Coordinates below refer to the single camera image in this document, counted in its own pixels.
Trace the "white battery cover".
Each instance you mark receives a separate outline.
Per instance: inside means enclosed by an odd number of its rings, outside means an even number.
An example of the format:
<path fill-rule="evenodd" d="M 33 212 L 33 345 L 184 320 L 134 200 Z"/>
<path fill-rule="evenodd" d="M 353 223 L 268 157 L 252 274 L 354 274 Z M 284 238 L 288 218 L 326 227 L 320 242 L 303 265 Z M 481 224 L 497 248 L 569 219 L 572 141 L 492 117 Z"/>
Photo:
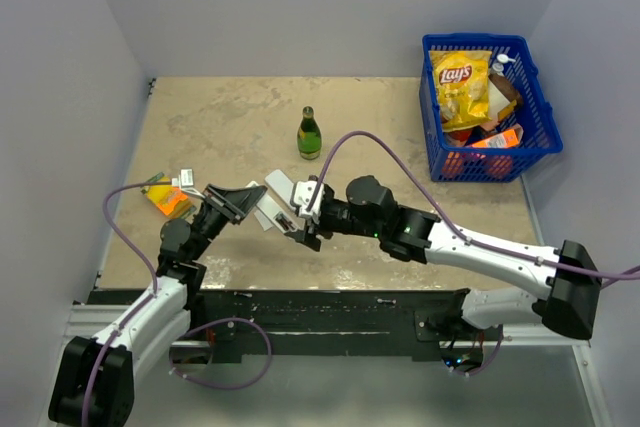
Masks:
<path fill-rule="evenodd" d="M 268 231 L 272 227 L 269 218 L 266 217 L 262 212 L 256 211 L 254 213 L 254 216 L 256 217 L 257 221 L 264 231 Z"/>

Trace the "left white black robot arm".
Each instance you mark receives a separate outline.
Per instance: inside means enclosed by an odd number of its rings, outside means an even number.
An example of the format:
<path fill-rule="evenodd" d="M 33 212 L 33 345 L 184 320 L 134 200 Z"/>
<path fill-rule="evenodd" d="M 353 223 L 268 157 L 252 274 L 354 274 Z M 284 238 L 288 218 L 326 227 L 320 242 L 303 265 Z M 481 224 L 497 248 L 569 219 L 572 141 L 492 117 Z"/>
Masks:
<path fill-rule="evenodd" d="M 208 185 L 191 221 L 167 221 L 160 232 L 151 284 L 107 327 L 72 338 L 62 353 L 48 407 L 66 426 L 122 426 L 131 414 L 136 384 L 179 337 L 196 339 L 207 327 L 199 308 L 206 269 L 198 259 L 227 224 L 241 223 L 265 196 L 255 185 Z"/>

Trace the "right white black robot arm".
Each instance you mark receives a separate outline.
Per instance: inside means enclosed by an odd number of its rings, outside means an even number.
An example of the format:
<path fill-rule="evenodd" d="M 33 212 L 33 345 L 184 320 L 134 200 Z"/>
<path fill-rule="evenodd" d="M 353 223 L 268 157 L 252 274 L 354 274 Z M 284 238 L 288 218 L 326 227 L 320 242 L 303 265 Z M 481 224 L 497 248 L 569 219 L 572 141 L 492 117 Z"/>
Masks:
<path fill-rule="evenodd" d="M 601 281 L 586 248 L 526 245 L 448 226 L 443 218 L 399 204 L 374 177 L 352 180 L 346 198 L 314 180 L 296 183 L 289 195 L 303 229 L 291 238 L 314 251 L 333 234 L 375 238 L 403 262 L 439 264 L 476 272 L 506 288 L 464 290 L 435 328 L 459 340 L 500 324 L 540 323 L 571 339 L 593 334 Z"/>

